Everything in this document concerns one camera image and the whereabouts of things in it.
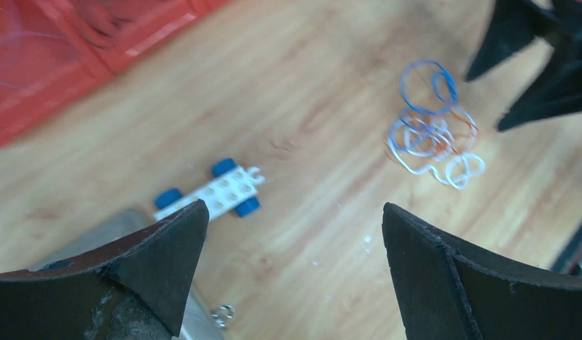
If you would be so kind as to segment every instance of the black plastic part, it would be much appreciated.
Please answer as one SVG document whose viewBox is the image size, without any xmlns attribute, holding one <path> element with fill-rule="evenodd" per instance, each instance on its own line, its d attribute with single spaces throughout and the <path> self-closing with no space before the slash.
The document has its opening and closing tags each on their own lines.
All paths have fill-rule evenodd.
<svg viewBox="0 0 582 340">
<path fill-rule="evenodd" d="M 582 111 L 582 3 L 554 0 L 553 6 L 549 10 L 531 0 L 496 0 L 466 81 L 490 71 L 536 37 L 554 48 L 545 69 L 499 121 L 498 131 Z"/>
<path fill-rule="evenodd" d="M 568 275 L 576 275 L 580 269 L 577 264 L 582 260 L 582 223 L 572 236 L 569 243 L 564 247 L 560 256 L 552 265 L 552 271 Z"/>
<path fill-rule="evenodd" d="M 0 340 L 178 336 L 208 219 L 198 201 L 67 266 L 1 273 Z"/>
<path fill-rule="evenodd" d="M 383 237 L 408 340 L 582 339 L 582 278 L 499 256 L 389 203 Z"/>
<path fill-rule="evenodd" d="M 479 78 L 492 68 L 547 35 L 556 26 L 550 11 L 530 0 L 496 0 L 483 43 L 466 73 L 466 81 Z"/>
</svg>

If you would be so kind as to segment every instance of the red plastic crate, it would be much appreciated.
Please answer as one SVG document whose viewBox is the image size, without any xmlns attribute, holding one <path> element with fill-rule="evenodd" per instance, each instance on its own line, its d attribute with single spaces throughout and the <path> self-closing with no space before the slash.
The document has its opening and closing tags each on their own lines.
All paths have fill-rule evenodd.
<svg viewBox="0 0 582 340">
<path fill-rule="evenodd" d="M 51 0 L 112 72 L 198 18 L 187 0 Z"/>
<path fill-rule="evenodd" d="M 211 10 L 219 9 L 221 6 L 226 5 L 230 0 L 205 0 L 207 1 L 207 6 Z"/>
<path fill-rule="evenodd" d="M 111 77 L 45 0 L 0 0 L 0 146 Z"/>
<path fill-rule="evenodd" d="M 199 18 L 203 18 L 211 9 L 207 6 L 205 0 L 186 0 L 191 7 L 191 11 L 197 13 Z"/>
</svg>

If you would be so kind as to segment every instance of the white lego brick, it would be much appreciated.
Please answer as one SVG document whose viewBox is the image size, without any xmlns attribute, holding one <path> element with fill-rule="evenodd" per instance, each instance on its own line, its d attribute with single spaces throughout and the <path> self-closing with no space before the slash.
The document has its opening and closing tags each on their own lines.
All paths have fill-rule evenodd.
<svg viewBox="0 0 582 340">
<path fill-rule="evenodd" d="M 252 167 L 245 171 L 241 166 L 237 166 L 193 193 L 157 211 L 153 217 L 159 221 L 196 200 L 203 200 L 209 210 L 209 220 L 214 220 L 233 210 L 241 202 L 257 195 L 256 185 L 265 180 L 261 175 L 255 176 L 258 173 L 258 168 Z"/>
</svg>

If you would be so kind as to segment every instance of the metal ring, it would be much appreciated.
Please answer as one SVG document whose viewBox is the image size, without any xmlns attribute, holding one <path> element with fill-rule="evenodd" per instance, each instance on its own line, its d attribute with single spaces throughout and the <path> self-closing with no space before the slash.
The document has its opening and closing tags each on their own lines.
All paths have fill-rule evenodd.
<svg viewBox="0 0 582 340">
<path fill-rule="evenodd" d="M 221 305 L 218 309 L 211 312 L 213 320 L 216 322 L 217 328 L 226 328 L 228 322 L 234 318 L 234 308 L 231 305 Z"/>
</svg>

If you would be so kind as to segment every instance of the wooden floor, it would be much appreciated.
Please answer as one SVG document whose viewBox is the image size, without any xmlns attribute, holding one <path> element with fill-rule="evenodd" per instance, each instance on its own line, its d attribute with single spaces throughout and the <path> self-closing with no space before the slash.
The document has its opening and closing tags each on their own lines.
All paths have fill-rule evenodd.
<svg viewBox="0 0 582 340">
<path fill-rule="evenodd" d="M 490 0 L 237 0 L 0 150 L 0 271 L 123 208 L 152 212 L 223 157 L 267 178 L 262 210 L 211 223 L 195 275 L 208 304 L 236 308 L 231 339 L 404 339 L 385 202 L 548 267 L 582 218 L 582 115 L 493 131 L 546 46 L 459 81 L 487 163 L 465 191 L 409 174 L 385 145 L 402 68 L 432 58 L 459 78 L 490 13 Z"/>
</svg>

